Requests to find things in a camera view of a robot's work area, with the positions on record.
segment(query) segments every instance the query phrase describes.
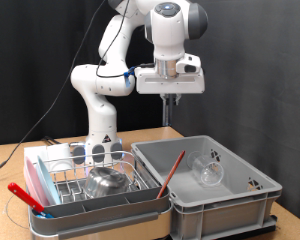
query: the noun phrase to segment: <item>clear plastic container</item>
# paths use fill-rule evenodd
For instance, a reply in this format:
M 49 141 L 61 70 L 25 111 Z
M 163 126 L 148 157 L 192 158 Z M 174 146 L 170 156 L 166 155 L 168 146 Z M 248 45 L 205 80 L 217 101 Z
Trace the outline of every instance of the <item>clear plastic container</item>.
M 200 152 L 192 152 L 187 159 L 187 165 L 195 176 L 209 187 L 218 185 L 224 176 L 222 165 L 216 159 Z

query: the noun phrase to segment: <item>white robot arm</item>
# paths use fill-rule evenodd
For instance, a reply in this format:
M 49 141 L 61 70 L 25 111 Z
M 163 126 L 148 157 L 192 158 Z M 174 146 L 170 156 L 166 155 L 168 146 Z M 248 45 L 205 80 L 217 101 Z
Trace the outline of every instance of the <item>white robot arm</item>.
M 105 96 L 127 96 L 134 89 L 134 76 L 125 78 L 123 73 L 128 71 L 125 57 L 136 27 L 145 25 L 145 36 L 155 47 L 154 67 L 135 69 L 139 93 L 204 91 L 200 59 L 185 54 L 183 47 L 185 39 L 199 38 L 206 30 L 206 13 L 199 5 L 187 0 L 171 0 L 169 3 L 163 0 L 108 2 L 120 15 L 113 17 L 108 24 L 99 47 L 99 54 L 104 56 L 106 65 L 77 66 L 71 74 L 72 85 L 82 95 L 89 115 L 85 148 L 78 148 L 77 155 L 121 150 L 117 137 L 116 109 Z M 123 17 L 120 33 L 115 38 Z M 88 157 L 85 161 L 89 164 L 103 160 L 108 163 L 112 158 L 119 159 L 121 154 L 106 155 L 105 158 Z

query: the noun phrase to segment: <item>plastic tray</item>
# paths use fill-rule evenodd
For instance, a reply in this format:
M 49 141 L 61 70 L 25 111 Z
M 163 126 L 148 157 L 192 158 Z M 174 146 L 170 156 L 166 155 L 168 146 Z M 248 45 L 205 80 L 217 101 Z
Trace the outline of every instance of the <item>plastic tray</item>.
M 181 150 L 186 155 L 169 183 L 174 202 L 173 239 L 216 239 L 276 224 L 270 210 L 281 195 L 281 185 L 212 138 L 132 144 L 135 167 L 150 186 L 164 182 Z M 220 160 L 225 175 L 219 186 L 205 187 L 195 178 L 186 164 L 194 151 Z

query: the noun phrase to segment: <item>plastic storage bin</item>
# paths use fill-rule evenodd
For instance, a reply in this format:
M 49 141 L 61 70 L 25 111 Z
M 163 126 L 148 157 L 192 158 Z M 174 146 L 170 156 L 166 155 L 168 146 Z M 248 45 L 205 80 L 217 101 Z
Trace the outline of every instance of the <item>plastic storage bin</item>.
M 169 183 L 173 239 L 216 239 L 276 224 L 270 210 L 281 185 L 210 137 L 134 143 L 135 168 L 148 185 L 163 184 L 181 150 L 186 155 Z M 186 164 L 194 151 L 220 161 L 224 178 L 218 186 L 197 181 Z
M 156 239 L 170 233 L 169 190 L 160 188 L 45 207 L 43 219 L 29 208 L 31 239 Z

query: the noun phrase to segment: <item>pink object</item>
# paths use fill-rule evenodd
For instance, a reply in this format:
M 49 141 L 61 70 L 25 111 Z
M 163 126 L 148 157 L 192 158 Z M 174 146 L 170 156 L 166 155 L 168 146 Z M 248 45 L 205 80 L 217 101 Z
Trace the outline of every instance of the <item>pink object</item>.
M 26 164 L 23 170 L 30 195 L 41 205 L 49 206 L 50 204 L 42 189 L 37 171 L 28 157 L 26 157 Z

